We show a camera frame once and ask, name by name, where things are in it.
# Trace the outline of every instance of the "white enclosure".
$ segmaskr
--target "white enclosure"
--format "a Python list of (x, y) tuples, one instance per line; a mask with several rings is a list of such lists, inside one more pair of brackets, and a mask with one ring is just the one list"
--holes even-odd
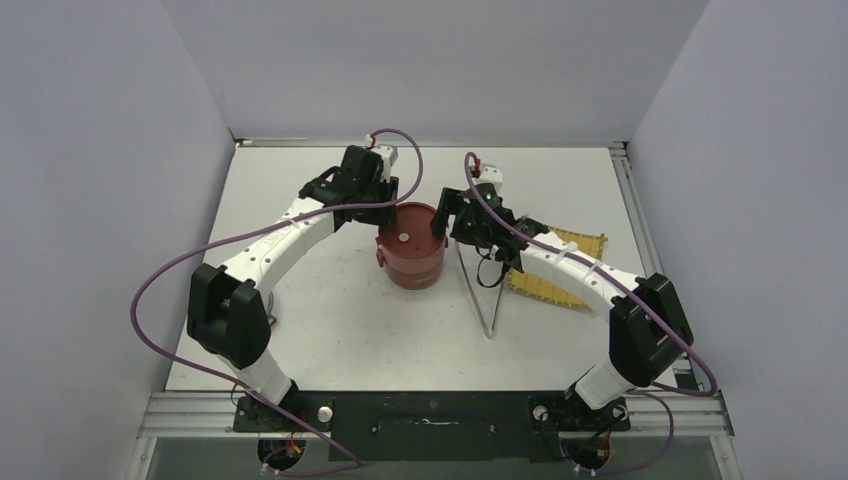
[[(844, 476), (845, 2), (40, 3), (0, 5), (3, 478), (123, 476), (169, 369), (130, 299), (209, 238), (233, 136), (378, 127), (631, 142), (745, 477)], [(141, 306), (168, 348), (191, 268)]]

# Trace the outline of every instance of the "red container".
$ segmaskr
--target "red container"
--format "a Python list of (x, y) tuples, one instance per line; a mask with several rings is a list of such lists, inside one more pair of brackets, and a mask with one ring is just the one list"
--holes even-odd
[(393, 282), (410, 290), (421, 290), (436, 282), (442, 273), (447, 236), (439, 239), (430, 231), (436, 209), (424, 203), (397, 206), (397, 223), (380, 227), (377, 264)]

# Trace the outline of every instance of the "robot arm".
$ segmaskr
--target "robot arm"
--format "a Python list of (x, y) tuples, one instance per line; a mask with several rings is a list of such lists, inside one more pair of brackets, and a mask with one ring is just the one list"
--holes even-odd
[[(457, 242), (491, 249), (493, 258), (506, 266), (551, 281), (580, 297), (598, 314), (609, 312), (608, 358), (566, 390), (566, 399), (577, 411), (589, 413), (602, 409), (624, 392), (650, 385), (682, 350), (649, 320), (641, 307), (599, 275), (598, 270), (631, 289), (691, 345), (692, 332), (671, 282), (660, 274), (644, 279), (610, 267), (577, 250), (575, 243), (563, 242), (547, 226), (527, 217), (516, 219), (510, 209), (502, 206), (503, 199), (498, 196), (500, 179), (498, 184), (480, 180), (487, 167), (490, 171), (493, 168), (476, 164), (472, 167), (472, 177), (474, 188), (488, 206), (513, 228), (562, 253), (551, 253), (512, 235), (483, 209), (471, 190), (442, 190), (439, 208), (431, 223), (433, 235), (444, 236), (448, 218), (454, 215), (450, 236)], [(569, 258), (572, 256), (582, 258), (590, 266)]]
[[(300, 190), (280, 222), (335, 205), (397, 198), (398, 179), (391, 176), (396, 159), (393, 147), (351, 145), (340, 166)], [(271, 327), (265, 304), (273, 287), (310, 248), (352, 220), (392, 225), (396, 212), (386, 207), (321, 213), (265, 235), (218, 267), (200, 265), (191, 278), (189, 336), (218, 356), (240, 380), (281, 404), (296, 393), (297, 385), (267, 349)]]

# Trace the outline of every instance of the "yellow sponge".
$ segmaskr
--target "yellow sponge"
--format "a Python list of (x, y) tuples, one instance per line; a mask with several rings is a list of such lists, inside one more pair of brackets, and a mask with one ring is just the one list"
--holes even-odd
[[(591, 255), (598, 260), (601, 259), (604, 251), (604, 242), (607, 241), (607, 237), (603, 233), (601, 235), (586, 235), (584, 233), (569, 232), (554, 227), (548, 228), (556, 233), (564, 242), (577, 242), (577, 246), (581, 252)], [(589, 309), (588, 305), (583, 303), (579, 298), (535, 275), (510, 270), (505, 281), (507, 288), (510, 290), (535, 298), (536, 300), (577, 310)]]

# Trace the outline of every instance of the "screw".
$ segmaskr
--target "screw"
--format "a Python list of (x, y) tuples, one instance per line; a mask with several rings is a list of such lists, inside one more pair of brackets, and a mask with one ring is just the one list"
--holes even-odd
[(327, 406), (323, 406), (318, 409), (318, 421), (321, 423), (327, 423), (330, 419), (333, 418), (333, 409)]
[(545, 421), (548, 419), (548, 409), (544, 405), (539, 405), (533, 409), (533, 418), (536, 420)]

